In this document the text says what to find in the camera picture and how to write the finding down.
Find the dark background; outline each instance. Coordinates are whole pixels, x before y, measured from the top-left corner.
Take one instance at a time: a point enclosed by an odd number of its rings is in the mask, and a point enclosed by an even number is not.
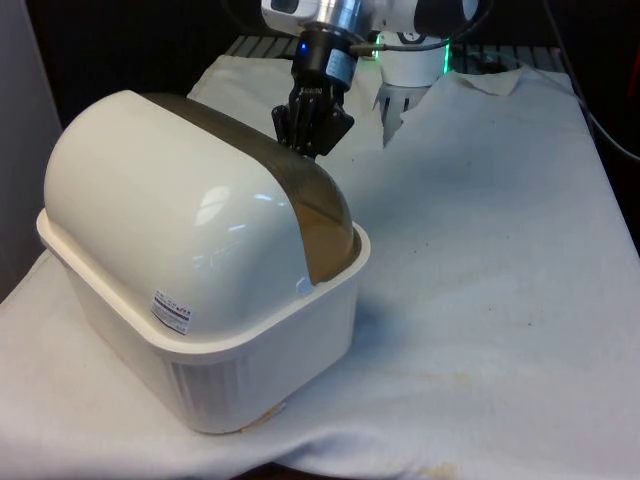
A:
[[[638,0],[494,0],[469,43],[558,46],[576,86],[620,143],[640,151],[640,85],[628,97],[640,47]],[[259,0],[229,0],[240,28],[216,0],[28,0],[60,119],[67,125],[99,98],[122,89],[186,95],[238,34],[262,30]],[[640,246],[640,165],[597,136],[597,145]]]

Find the white cloth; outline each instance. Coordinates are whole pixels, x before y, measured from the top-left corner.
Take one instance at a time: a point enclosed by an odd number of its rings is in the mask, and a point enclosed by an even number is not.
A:
[[[45,255],[0,307],[0,477],[595,480],[640,472],[640,262],[580,109],[441,80],[323,165],[373,242],[354,345],[246,433],[182,426]]]
[[[291,61],[220,56],[193,87],[189,98],[204,103],[265,135],[276,138],[271,110],[289,101],[293,88]],[[382,74],[378,62],[361,61],[345,111],[357,121],[329,158],[351,160],[382,150],[382,120],[376,103]]]
[[[511,95],[516,88],[524,70],[510,70],[493,75],[470,75],[467,73],[451,72],[449,75],[466,85],[477,88],[489,95]]]

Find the green light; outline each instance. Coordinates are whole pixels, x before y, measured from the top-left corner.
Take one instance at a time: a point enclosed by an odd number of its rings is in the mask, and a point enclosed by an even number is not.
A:
[[[447,43],[447,46],[444,48],[444,71],[443,73],[446,75],[451,71],[451,44]]]
[[[380,35],[376,36],[376,45],[380,45],[381,40],[380,40]],[[373,58],[378,60],[380,58],[380,51],[376,50],[373,52]]]

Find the bread box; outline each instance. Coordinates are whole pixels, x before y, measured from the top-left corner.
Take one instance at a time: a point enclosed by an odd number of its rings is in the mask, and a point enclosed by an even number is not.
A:
[[[370,254],[315,163],[198,103],[128,91],[60,138],[38,231],[97,333],[208,433],[345,354]]]

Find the translucent brown lid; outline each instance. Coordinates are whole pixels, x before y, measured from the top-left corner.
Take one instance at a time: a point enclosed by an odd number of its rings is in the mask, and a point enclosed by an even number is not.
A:
[[[193,100],[169,94],[145,97],[260,162],[278,181],[293,206],[311,282],[327,282],[360,253],[349,208],[333,179],[271,138]]]

